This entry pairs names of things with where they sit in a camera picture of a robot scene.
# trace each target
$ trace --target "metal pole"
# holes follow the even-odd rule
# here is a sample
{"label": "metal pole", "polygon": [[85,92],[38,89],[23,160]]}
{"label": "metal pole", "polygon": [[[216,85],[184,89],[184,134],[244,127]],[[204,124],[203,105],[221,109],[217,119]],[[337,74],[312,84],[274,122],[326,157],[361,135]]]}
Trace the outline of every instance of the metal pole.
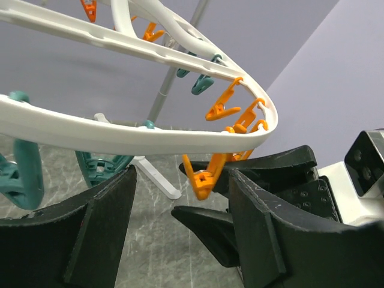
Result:
{"label": "metal pole", "polygon": [[[194,26],[194,27],[198,26],[208,4],[209,4],[209,0],[200,0],[199,1],[198,5],[196,7],[196,10],[193,13],[193,16],[192,16],[191,21],[190,21],[190,24],[192,26]],[[179,46],[178,51],[184,52],[185,49],[183,47]],[[156,99],[152,105],[151,111],[149,112],[149,115],[147,118],[148,120],[152,121],[153,123],[156,122],[156,120],[160,114],[160,111],[162,110],[164,103],[167,100],[168,93],[169,93],[170,88],[172,87],[173,81],[176,77],[176,71],[177,71],[176,67],[169,67],[169,70],[166,74],[164,82],[163,82],[159,92],[157,93]]]}

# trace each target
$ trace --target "wall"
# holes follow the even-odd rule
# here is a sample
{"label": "wall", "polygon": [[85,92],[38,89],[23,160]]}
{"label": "wall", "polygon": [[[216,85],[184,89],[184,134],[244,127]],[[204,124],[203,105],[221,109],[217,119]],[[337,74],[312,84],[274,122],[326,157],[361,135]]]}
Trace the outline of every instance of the wall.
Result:
{"label": "wall", "polygon": [[[163,1],[187,20],[197,2]],[[336,2],[212,0],[200,30],[267,88]],[[80,1],[50,0],[47,7],[86,19]],[[113,26],[108,7],[99,5],[97,24]],[[167,71],[161,64],[4,22],[0,33],[1,92],[24,90],[34,105],[57,112],[88,117],[104,112],[114,120],[142,121]],[[190,93],[196,78],[191,73],[175,82],[159,124],[221,130],[232,122],[207,124],[204,119],[227,83],[218,81],[197,97]],[[236,100],[243,106],[251,101],[241,91]]]}
{"label": "wall", "polygon": [[268,89],[279,126],[253,156],[310,145],[319,166],[343,160],[383,125],[384,2],[341,0]]}

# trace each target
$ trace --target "plastic clip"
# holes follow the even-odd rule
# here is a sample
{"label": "plastic clip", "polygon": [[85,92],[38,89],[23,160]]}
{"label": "plastic clip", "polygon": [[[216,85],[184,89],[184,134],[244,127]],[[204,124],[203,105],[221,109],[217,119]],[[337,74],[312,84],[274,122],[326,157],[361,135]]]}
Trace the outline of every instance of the plastic clip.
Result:
{"label": "plastic clip", "polygon": [[[12,92],[10,99],[29,103],[29,97],[24,92]],[[0,193],[19,208],[37,209],[44,197],[38,145],[16,139],[13,154],[16,162],[10,162],[0,154]]]}
{"label": "plastic clip", "polygon": [[96,21],[97,1],[96,0],[80,0],[83,5],[85,14],[89,21],[94,23]]}
{"label": "plastic clip", "polygon": [[[197,56],[195,53],[192,53],[192,52],[188,52],[188,55],[192,55],[192,56]],[[176,75],[179,77],[179,78],[183,78],[185,77],[190,71],[186,70],[186,69],[181,69],[179,68],[176,72]]]}
{"label": "plastic clip", "polygon": [[[211,62],[218,63],[218,58],[222,59],[221,55],[216,54]],[[192,94],[193,95],[199,95],[202,92],[206,91],[209,87],[211,87],[215,83],[215,80],[212,79],[210,76],[201,74],[199,78],[197,78],[195,84],[192,87]]]}
{"label": "plastic clip", "polygon": [[154,42],[157,39],[159,39],[164,34],[164,30],[159,30],[156,33],[154,33],[154,30],[156,28],[157,24],[154,22],[149,23],[144,35],[143,40]]}
{"label": "plastic clip", "polygon": [[242,77],[237,77],[232,82],[232,84],[229,85],[229,87],[224,91],[224,93],[220,96],[220,98],[216,101],[216,103],[211,107],[211,109],[205,115],[205,119],[207,121],[215,121],[241,111],[240,107],[233,107],[228,110],[226,110],[225,108],[225,104],[232,97],[233,93],[235,93],[234,87],[236,85],[239,85],[240,81],[242,81]]}
{"label": "plastic clip", "polygon": [[[260,125],[263,125],[263,129],[265,131],[268,130],[268,123],[264,120],[264,119],[261,119],[261,120],[258,120],[256,122],[256,124],[254,125],[254,127],[252,128],[252,130],[250,131],[250,133],[253,133],[253,132],[256,132],[257,130],[259,130],[259,126]],[[249,156],[252,154],[252,152],[254,151],[254,149],[251,149],[251,150],[248,150],[246,152],[243,152],[242,153],[242,157],[240,158],[240,160],[246,160],[249,158]]]}
{"label": "plastic clip", "polygon": [[[231,127],[227,127],[226,131],[234,133]],[[190,180],[190,184],[198,200],[206,200],[215,187],[224,165],[230,154],[213,154],[206,170],[194,172],[188,155],[183,155],[185,173]]]}
{"label": "plastic clip", "polygon": [[260,108],[259,103],[265,105],[264,99],[258,98],[244,111],[244,113],[240,116],[240,118],[236,121],[233,126],[235,133],[245,134],[247,133],[247,129],[249,125],[256,119],[256,113],[253,110],[257,105]]}
{"label": "plastic clip", "polygon": [[[143,126],[154,129],[151,121],[146,121]],[[93,157],[91,153],[75,151],[77,162],[89,188],[98,185],[120,171],[124,170],[132,161],[132,155],[116,155],[112,159]]]}

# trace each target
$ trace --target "white plastic hanger frame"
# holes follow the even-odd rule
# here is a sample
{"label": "white plastic hanger frame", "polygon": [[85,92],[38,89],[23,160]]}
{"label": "white plastic hanger frame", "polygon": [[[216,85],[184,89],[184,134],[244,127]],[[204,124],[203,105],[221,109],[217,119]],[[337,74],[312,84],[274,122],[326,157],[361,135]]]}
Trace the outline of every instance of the white plastic hanger frame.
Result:
{"label": "white plastic hanger frame", "polygon": [[[230,153],[254,149],[275,130],[278,116],[266,92],[241,67],[210,42],[183,18],[164,7],[158,0],[102,0],[113,6],[117,31],[88,23],[21,0],[0,1],[0,20],[62,38],[133,55],[139,58],[186,69],[214,78],[241,84],[260,105],[268,130],[260,128],[250,134],[209,131],[139,130],[100,123],[19,103],[0,95],[0,133],[37,143],[77,151],[114,155]],[[137,38],[130,32],[127,9],[139,17],[161,24],[184,48],[200,56],[222,56],[219,64]],[[154,150],[150,144],[156,143]]]}

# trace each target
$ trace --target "gray marble floor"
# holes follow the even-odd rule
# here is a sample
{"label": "gray marble floor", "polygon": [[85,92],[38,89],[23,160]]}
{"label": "gray marble floor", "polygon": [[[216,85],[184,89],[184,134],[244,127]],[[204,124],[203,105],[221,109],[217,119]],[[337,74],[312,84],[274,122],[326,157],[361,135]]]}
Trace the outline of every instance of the gray marble floor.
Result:
{"label": "gray marble floor", "polygon": [[[0,153],[13,159],[12,139],[0,135]],[[46,195],[49,206],[86,189],[73,151],[40,145]],[[207,160],[208,155],[192,155]],[[181,155],[150,156],[148,160],[182,191],[178,200],[169,200],[139,171],[136,196],[116,286],[118,288],[208,288],[243,287],[236,269],[218,264],[198,238],[173,219],[175,205],[204,206],[224,210],[226,201],[215,193],[197,201],[187,178],[178,171]],[[0,217],[20,217],[26,212],[0,195]]]}

